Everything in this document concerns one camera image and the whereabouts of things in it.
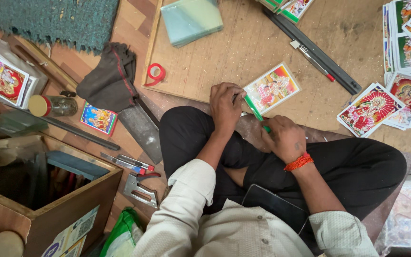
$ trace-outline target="qr code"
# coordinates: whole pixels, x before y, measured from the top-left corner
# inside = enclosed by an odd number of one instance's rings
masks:
[[[88,231],[93,226],[93,221],[95,217],[96,217],[96,214],[92,215],[86,221],[82,222],[82,224],[80,225],[80,230],[78,231],[78,234],[79,234],[78,238],[81,238],[83,237],[84,234],[88,233]]]
[[[68,254],[66,254],[65,257],[75,257],[77,255],[77,249],[78,249],[78,247],[74,247],[74,249],[72,249],[70,252],[68,252]]]

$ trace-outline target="teal carpet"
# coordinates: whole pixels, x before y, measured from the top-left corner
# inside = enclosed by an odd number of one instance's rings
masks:
[[[97,55],[111,38],[117,9],[118,0],[0,0],[0,30]]]

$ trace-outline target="finger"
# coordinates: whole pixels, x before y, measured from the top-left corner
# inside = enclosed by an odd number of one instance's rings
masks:
[[[281,115],[275,115],[273,119],[276,120],[280,125],[284,125],[284,120]]]
[[[220,85],[218,85],[218,94],[223,94],[224,92],[226,92],[226,90],[230,87],[238,87],[240,88],[238,85],[234,84],[234,83],[228,83],[228,82],[223,82]]]
[[[226,89],[226,92],[224,93],[227,97],[231,98],[234,95],[240,94],[242,93],[244,90],[241,87],[228,87],[228,89]]]
[[[288,117],[286,117],[286,116],[282,116],[282,117],[279,119],[279,122],[280,122],[283,126],[285,126],[285,127],[289,127],[289,126],[294,126],[294,125],[296,125],[296,124],[294,123],[294,121],[292,121],[290,118],[288,118]]]
[[[267,120],[261,121],[261,125],[267,126],[267,127],[271,128],[272,130],[277,126],[283,127],[283,125],[280,124],[280,122],[278,122],[278,120],[275,117],[272,118],[272,119],[267,119]]]
[[[210,98],[215,97],[216,92],[218,91],[218,86],[219,85],[213,85],[212,88],[210,88]]]
[[[261,140],[272,150],[275,149],[275,142],[270,137],[269,133],[261,127]]]
[[[234,108],[242,110],[242,100],[246,95],[247,92],[243,91],[236,96],[236,99],[234,99],[233,103]]]

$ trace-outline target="man's left hand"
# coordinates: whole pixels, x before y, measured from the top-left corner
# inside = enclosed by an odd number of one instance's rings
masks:
[[[215,131],[223,137],[231,137],[242,113],[241,103],[247,93],[234,83],[221,83],[210,89],[210,112]]]

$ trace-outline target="shirt sleeve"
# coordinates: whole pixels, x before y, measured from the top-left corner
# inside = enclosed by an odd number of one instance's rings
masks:
[[[309,217],[318,247],[328,257],[378,256],[365,226],[344,211],[326,211]]]
[[[169,195],[160,204],[137,242],[132,256],[187,256],[198,234],[198,220],[207,203],[212,204],[215,170],[194,159],[180,167],[168,180]]]

